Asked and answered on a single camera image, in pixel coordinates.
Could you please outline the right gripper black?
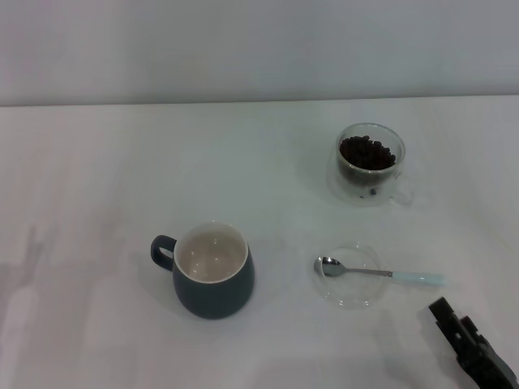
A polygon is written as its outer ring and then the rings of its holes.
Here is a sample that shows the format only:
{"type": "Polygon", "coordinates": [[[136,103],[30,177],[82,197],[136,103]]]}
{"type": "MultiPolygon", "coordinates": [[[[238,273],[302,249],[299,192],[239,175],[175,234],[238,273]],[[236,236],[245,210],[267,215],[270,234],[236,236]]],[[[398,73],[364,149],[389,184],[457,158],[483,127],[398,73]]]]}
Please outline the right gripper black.
{"type": "Polygon", "coordinates": [[[518,379],[485,343],[469,316],[458,318],[444,297],[429,305],[437,327],[457,355],[461,368],[481,389],[518,389],[518,379]]]}

